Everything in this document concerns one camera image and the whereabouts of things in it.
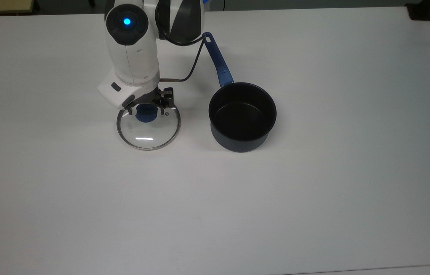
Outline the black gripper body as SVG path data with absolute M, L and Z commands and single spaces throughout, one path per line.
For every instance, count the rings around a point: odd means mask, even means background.
M 164 98 L 161 95 L 161 90 L 156 88 L 150 91 L 147 94 L 140 96 L 138 99 L 135 99 L 136 104 L 152 104 L 157 107 L 165 107 L 163 103 Z

